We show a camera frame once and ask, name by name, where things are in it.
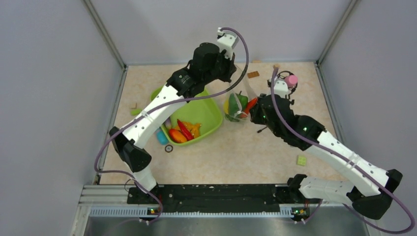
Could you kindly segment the red toy chili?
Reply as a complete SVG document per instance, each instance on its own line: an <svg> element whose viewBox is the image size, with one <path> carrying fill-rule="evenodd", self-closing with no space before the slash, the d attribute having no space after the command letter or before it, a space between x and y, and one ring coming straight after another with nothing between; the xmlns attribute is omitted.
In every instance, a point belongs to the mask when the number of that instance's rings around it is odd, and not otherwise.
<svg viewBox="0 0 417 236"><path fill-rule="evenodd" d="M178 127L180 128L183 136L186 138L187 141L193 140L194 136L191 134L191 132L186 128L186 126L183 124L182 121L177 119Z"/></svg>

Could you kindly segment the pink microphone on tripod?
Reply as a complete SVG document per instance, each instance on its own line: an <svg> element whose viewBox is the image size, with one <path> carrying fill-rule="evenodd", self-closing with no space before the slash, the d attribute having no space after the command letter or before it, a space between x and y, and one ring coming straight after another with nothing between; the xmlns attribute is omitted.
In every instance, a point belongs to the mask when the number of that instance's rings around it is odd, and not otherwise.
<svg viewBox="0 0 417 236"><path fill-rule="evenodd" d="M288 87L288 91L285 95L287 99L291 98L291 95L296 91L298 87L298 77L291 71L284 70L277 74L277 78L285 82Z"/></svg>

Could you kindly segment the yellow toy lemon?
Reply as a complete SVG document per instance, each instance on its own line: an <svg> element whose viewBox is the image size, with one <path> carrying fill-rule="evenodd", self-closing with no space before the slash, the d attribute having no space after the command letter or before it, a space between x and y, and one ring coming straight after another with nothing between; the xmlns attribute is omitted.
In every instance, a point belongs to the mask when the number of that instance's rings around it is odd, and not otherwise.
<svg viewBox="0 0 417 236"><path fill-rule="evenodd" d="M224 113L225 114L229 114L229 100L226 100L224 103L223 103L223 111L224 111Z"/></svg>

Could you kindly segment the green toy lettuce leaf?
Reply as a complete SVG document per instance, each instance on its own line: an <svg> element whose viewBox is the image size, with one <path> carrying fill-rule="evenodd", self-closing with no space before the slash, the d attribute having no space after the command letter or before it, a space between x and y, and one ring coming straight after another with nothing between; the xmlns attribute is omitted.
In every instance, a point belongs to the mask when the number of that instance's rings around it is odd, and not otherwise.
<svg viewBox="0 0 417 236"><path fill-rule="evenodd" d="M241 119L232 117L227 113L225 113L225 119L230 121L230 122L240 122L241 121Z"/></svg>

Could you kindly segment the orange toy pastry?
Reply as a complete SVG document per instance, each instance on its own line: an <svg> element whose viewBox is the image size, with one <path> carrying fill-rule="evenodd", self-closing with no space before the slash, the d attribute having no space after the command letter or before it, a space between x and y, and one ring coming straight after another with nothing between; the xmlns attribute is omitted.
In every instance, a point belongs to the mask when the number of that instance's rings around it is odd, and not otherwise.
<svg viewBox="0 0 417 236"><path fill-rule="evenodd" d="M191 133L194 138L200 137L200 123L183 122L186 129Z"/></svg>

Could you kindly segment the green plastic bowl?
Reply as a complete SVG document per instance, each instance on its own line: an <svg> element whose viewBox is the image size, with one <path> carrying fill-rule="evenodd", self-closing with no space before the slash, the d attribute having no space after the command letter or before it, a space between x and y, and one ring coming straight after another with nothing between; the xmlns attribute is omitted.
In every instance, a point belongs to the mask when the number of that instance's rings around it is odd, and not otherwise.
<svg viewBox="0 0 417 236"><path fill-rule="evenodd" d="M199 142L216 131L223 122L223 113L213 98L207 98L191 101L170 115L172 125L177 124L177 119L181 120L181 122L201 124L199 128L200 136L185 143L176 143L171 139L169 129L165 125L161 125L161 130L170 144L186 146Z"/></svg>

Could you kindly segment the brown toy brick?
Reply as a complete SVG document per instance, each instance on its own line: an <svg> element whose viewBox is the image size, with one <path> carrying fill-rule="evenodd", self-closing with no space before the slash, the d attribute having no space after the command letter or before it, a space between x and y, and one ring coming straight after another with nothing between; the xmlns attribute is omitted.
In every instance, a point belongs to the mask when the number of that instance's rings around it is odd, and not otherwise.
<svg viewBox="0 0 417 236"><path fill-rule="evenodd" d="M256 77L259 77L260 76L260 73L258 72L258 71L253 71L253 72L249 72L249 73L247 73L247 77L249 78L249 79L251 79L251 78L256 78Z"/></svg>

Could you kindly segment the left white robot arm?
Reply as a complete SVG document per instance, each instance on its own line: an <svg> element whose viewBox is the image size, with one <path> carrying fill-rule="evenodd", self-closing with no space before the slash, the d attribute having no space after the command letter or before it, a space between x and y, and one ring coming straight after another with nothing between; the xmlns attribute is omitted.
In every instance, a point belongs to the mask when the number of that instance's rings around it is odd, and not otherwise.
<svg viewBox="0 0 417 236"><path fill-rule="evenodd" d="M145 203L154 202L158 195L157 183L149 167L151 155L144 149L146 143L176 110L188 102L188 98L203 92L207 84L217 79L231 81L236 71L235 46L235 43L220 42L200 44L187 66L171 75L159 94L138 116L122 128L110 130L116 152L142 186L139 197Z"/></svg>

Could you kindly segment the orange toy fruit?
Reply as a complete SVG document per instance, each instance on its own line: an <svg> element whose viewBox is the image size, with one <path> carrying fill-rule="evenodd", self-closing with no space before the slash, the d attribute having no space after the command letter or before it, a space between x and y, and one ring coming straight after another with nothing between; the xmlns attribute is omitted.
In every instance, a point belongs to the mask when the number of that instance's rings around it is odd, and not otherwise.
<svg viewBox="0 0 417 236"><path fill-rule="evenodd" d="M176 129L170 129L168 131L168 134L171 140L174 141L175 143L182 144L182 143L187 142L187 138L180 131Z"/></svg>

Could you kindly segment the orange toy carrot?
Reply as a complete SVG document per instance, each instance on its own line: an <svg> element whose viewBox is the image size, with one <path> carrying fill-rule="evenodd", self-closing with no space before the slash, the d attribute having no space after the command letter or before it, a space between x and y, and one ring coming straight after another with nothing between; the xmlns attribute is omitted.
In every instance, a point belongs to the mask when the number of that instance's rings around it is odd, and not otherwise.
<svg viewBox="0 0 417 236"><path fill-rule="evenodd" d="M249 112L250 112L250 110L257 104L257 101L258 101L258 98L257 97L254 98L254 99L252 99L252 100L250 100L247 103L247 105L246 105L245 109L243 110L243 112L248 115Z"/></svg>

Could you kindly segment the purple toy eggplant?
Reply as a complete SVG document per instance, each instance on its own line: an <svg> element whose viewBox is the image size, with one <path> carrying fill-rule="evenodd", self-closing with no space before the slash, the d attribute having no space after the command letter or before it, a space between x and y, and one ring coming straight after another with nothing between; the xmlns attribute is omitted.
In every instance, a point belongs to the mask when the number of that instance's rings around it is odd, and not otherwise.
<svg viewBox="0 0 417 236"><path fill-rule="evenodd" d="M172 126L172 123L171 123L171 119L170 118L167 118L166 120L165 120L165 122L164 122L164 125L165 125L165 127L166 127L166 129L171 129L173 126Z"/></svg>

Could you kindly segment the cyan toy piece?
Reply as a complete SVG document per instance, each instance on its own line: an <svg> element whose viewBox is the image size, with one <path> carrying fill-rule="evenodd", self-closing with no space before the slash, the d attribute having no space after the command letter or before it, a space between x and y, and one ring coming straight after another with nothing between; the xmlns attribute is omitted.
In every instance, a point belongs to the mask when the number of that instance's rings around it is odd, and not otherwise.
<svg viewBox="0 0 417 236"><path fill-rule="evenodd" d="M163 132L161 128L158 128L155 133L156 133L157 140L161 145L167 145L169 143L165 133Z"/></svg>

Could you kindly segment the green toy pepper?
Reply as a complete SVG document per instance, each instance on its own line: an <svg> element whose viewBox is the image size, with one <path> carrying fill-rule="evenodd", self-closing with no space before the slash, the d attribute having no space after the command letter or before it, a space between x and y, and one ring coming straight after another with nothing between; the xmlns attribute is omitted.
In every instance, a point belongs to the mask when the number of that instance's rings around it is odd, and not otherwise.
<svg viewBox="0 0 417 236"><path fill-rule="evenodd" d="M243 111L248 103L248 97L240 93L232 93L229 96L229 115L235 115Z"/></svg>

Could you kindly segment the light green block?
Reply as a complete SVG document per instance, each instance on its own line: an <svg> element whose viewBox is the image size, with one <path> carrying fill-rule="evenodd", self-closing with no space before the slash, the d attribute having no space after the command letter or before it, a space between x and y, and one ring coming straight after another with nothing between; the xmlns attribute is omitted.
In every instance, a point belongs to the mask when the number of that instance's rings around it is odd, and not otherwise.
<svg viewBox="0 0 417 236"><path fill-rule="evenodd" d="M303 155L298 155L296 159L296 164L299 166L306 166L307 158Z"/></svg>

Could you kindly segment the clear zip top bag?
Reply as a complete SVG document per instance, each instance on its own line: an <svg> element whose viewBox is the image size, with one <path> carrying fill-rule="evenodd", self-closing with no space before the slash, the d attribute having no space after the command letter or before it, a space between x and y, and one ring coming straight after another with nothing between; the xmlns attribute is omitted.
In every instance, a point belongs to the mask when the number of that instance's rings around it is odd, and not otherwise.
<svg viewBox="0 0 417 236"><path fill-rule="evenodd" d="M240 122L250 117L249 110L255 105L257 94L249 84L247 74L239 84L226 93L223 103L224 117L231 122Z"/></svg>

